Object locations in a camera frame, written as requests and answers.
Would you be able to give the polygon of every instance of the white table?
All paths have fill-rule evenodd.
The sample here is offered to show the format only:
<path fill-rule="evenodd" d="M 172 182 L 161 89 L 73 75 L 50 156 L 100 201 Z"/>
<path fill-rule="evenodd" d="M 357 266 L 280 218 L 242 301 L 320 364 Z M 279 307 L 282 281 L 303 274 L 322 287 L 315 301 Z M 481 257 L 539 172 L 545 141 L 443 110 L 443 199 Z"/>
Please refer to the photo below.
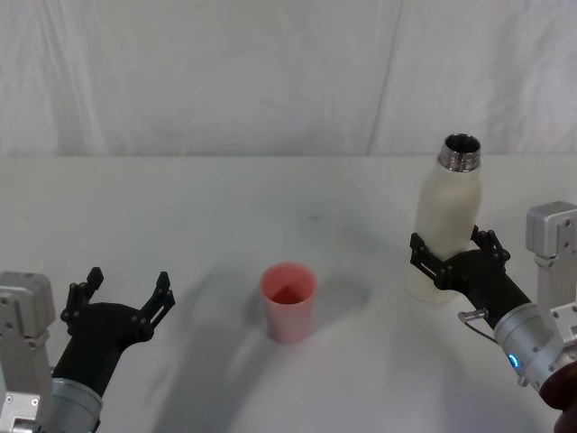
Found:
<path fill-rule="evenodd" d="M 403 289 L 433 160 L 3 160 L 0 267 L 47 274 L 59 313 L 92 266 L 105 273 L 93 301 L 135 307 L 169 271 L 177 306 L 124 353 L 100 433 L 551 431 L 558 413 L 458 321 L 466 300 L 431 306 Z M 497 231 L 531 297 L 525 213 L 577 201 L 576 166 L 484 157 L 480 226 Z M 285 260 L 321 283 L 317 331 L 292 347 L 266 337 L 256 295 L 262 271 Z M 60 321 L 50 332 L 56 362 L 68 336 Z"/>

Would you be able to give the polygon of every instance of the cable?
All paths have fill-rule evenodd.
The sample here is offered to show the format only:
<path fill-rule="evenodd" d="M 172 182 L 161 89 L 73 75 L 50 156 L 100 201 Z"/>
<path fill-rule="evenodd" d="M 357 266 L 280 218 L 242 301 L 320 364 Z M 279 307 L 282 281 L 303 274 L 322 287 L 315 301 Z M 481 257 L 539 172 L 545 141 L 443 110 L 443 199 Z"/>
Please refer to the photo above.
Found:
<path fill-rule="evenodd" d="M 470 311 L 470 312 L 461 311 L 457 315 L 457 317 L 471 331 L 476 332 L 480 336 L 484 336 L 489 341 L 495 343 L 496 345 L 499 345 L 499 343 L 497 343 L 497 340 L 495 338 L 488 336 L 487 334 L 485 334 L 484 332 L 482 332 L 481 330 L 477 329 L 476 327 L 474 327 L 473 325 L 471 325 L 469 323 L 469 322 L 472 322 L 473 320 L 479 320 L 480 318 L 487 318 L 488 315 L 489 315 L 489 311 L 487 311 L 487 309 L 477 309 L 475 311 Z"/>
<path fill-rule="evenodd" d="M 487 334 L 485 334 L 484 332 L 480 331 L 479 329 L 477 329 L 476 327 L 474 327 L 473 325 L 467 323 L 467 322 L 463 322 L 464 325 L 469 328 L 471 331 L 476 332 L 477 334 L 479 334 L 480 336 L 484 336 L 485 338 L 487 338 L 489 341 L 492 341 L 493 343 L 495 343 L 496 345 L 499 345 L 499 343 L 497 343 L 497 340 L 495 338 L 493 338 L 492 336 L 488 336 Z"/>

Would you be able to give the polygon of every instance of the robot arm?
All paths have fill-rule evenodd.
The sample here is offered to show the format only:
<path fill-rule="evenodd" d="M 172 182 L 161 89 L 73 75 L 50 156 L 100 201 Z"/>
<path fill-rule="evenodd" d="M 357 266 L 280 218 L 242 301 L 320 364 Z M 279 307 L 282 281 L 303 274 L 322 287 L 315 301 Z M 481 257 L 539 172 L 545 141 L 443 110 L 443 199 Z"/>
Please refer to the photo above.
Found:
<path fill-rule="evenodd" d="M 0 273 L 0 361 L 6 384 L 0 433 L 95 432 L 102 397 L 123 351 L 148 341 L 174 306 L 166 272 L 141 309 L 89 301 L 104 276 L 93 268 L 71 284 L 60 317 L 71 339 L 54 372 L 46 354 L 54 320 L 50 282 L 32 273 Z"/>
<path fill-rule="evenodd" d="M 476 308 L 463 322 L 483 318 L 511 363 L 521 386 L 531 384 L 549 406 L 567 410 L 577 398 L 577 207 L 555 202 L 527 216 L 527 248 L 539 265 L 538 304 L 508 277 L 510 255 L 492 231 L 477 227 L 479 250 L 446 261 L 435 257 L 418 234 L 411 237 L 411 263 L 440 290 L 461 292 Z"/>

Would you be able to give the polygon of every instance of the pink cup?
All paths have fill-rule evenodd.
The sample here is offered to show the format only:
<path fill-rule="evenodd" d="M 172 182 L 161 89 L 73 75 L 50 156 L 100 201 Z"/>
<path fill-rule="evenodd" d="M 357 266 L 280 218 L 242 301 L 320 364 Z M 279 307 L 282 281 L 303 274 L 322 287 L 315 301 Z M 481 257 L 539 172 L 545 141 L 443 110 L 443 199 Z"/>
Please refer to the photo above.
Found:
<path fill-rule="evenodd" d="M 316 277 L 299 263 L 279 263 L 261 277 L 270 336 L 279 343 L 300 343 L 313 329 Z"/>

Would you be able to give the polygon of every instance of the blue led light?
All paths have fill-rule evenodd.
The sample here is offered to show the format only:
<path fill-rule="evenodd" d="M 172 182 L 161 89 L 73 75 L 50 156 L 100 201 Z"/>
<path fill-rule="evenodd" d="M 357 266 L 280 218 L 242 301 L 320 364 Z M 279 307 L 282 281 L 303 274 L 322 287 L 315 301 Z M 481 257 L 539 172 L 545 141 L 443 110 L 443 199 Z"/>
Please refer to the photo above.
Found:
<path fill-rule="evenodd" d="M 508 360 L 511 363 L 511 365 L 513 366 L 513 368 L 519 368 L 519 366 L 521 365 L 521 363 L 519 362 L 517 357 L 514 355 L 509 355 Z"/>

